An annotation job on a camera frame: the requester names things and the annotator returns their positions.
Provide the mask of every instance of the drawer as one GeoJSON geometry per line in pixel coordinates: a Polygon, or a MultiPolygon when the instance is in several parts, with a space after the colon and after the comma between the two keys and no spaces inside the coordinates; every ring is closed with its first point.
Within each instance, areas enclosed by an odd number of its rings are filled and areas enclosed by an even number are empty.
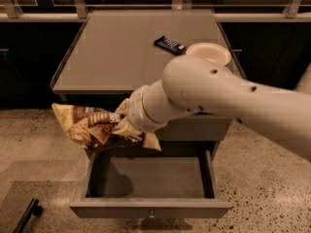
{"type": "Polygon", "coordinates": [[[155,133],[160,141],[221,141],[231,119],[217,115],[193,115],[174,119],[155,133]]]}
{"type": "Polygon", "coordinates": [[[205,142],[164,142],[162,151],[114,149],[90,157],[79,217],[222,217],[205,142]]]}

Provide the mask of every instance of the black cabinet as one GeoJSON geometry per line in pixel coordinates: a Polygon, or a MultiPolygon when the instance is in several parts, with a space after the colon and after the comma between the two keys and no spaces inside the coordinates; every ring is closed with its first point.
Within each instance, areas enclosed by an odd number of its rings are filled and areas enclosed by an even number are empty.
{"type": "Polygon", "coordinates": [[[50,108],[50,81],[77,35],[78,22],[0,23],[0,108],[50,108]]]}
{"type": "Polygon", "coordinates": [[[294,89],[311,62],[311,23],[222,23],[249,81],[294,89]]]}

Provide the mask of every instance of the drawer handle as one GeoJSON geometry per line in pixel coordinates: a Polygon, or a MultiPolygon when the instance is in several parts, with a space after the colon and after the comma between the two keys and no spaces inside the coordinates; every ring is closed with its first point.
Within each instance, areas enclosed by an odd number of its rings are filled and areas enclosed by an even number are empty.
{"type": "Polygon", "coordinates": [[[149,218],[155,218],[155,215],[154,215],[154,211],[153,211],[153,210],[150,211],[149,218]]]}

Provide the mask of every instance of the gray countertop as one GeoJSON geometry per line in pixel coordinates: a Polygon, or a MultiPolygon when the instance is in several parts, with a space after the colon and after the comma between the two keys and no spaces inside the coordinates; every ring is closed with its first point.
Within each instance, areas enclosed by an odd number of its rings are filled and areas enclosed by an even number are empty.
{"type": "MultiPolygon", "coordinates": [[[[210,10],[94,11],[67,62],[60,65],[53,92],[119,93],[154,83],[175,57],[154,46],[163,35],[187,47],[211,42],[227,48],[210,10]]],[[[237,72],[233,60],[227,67],[237,72]]]]}

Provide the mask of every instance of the black dot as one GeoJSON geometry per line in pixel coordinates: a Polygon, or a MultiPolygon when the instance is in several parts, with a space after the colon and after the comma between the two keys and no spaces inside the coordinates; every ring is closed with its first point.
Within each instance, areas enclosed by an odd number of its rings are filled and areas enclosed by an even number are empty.
{"type": "Polygon", "coordinates": [[[252,87],[250,88],[250,91],[251,91],[251,92],[254,92],[255,90],[257,90],[257,87],[256,87],[256,86],[252,86],[252,87]]]}

